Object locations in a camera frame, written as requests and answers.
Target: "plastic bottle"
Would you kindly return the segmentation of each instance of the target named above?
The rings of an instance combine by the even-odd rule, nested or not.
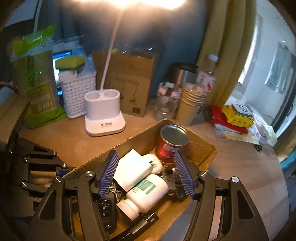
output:
[[[133,221],[139,213],[148,212],[166,193],[168,185],[155,174],[150,174],[126,194],[117,206]]]
[[[153,118],[157,121],[168,118],[172,119],[177,103],[181,95],[181,88],[175,88],[170,82],[160,83],[157,92],[156,104],[153,109]]]
[[[196,83],[206,92],[211,92],[215,84],[214,72],[218,59],[218,56],[209,54],[199,67]]]
[[[161,161],[158,159],[158,157],[155,154],[147,154],[142,156],[144,160],[149,162],[152,165],[152,171],[151,174],[160,174],[163,170],[163,165],[161,164]]]
[[[114,179],[126,192],[128,192],[137,183],[148,176],[151,171],[152,165],[132,149],[119,160]]]

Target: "yellow curtain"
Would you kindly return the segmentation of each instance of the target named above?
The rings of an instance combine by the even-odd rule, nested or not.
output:
[[[219,57],[216,83],[208,102],[223,106],[232,93],[246,62],[256,19],[255,0],[218,0],[198,56],[197,66],[212,53]]]
[[[279,160],[285,160],[291,152],[296,148],[296,119],[288,126],[283,134],[278,138],[277,144],[274,146],[274,152]]]

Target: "stainless steel kettle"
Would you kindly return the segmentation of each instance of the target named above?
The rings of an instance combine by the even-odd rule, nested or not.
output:
[[[183,83],[195,83],[197,74],[196,65],[174,63],[170,65],[166,73],[165,82],[170,82],[177,86],[182,86]]]

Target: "red package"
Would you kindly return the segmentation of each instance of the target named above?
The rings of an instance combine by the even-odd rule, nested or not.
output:
[[[227,122],[226,116],[222,112],[222,108],[219,106],[216,106],[214,104],[210,105],[210,109],[212,111],[212,122],[215,124],[220,124],[223,125],[227,128],[230,128],[232,130],[238,131],[242,134],[248,134],[248,128],[245,127],[239,127],[239,126],[234,126],[230,123]]]

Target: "white pill bottle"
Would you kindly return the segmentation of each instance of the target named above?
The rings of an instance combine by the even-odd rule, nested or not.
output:
[[[126,199],[117,206],[131,219],[135,220],[139,213],[148,212],[166,193],[168,185],[155,174],[150,174],[139,182],[127,194]]]

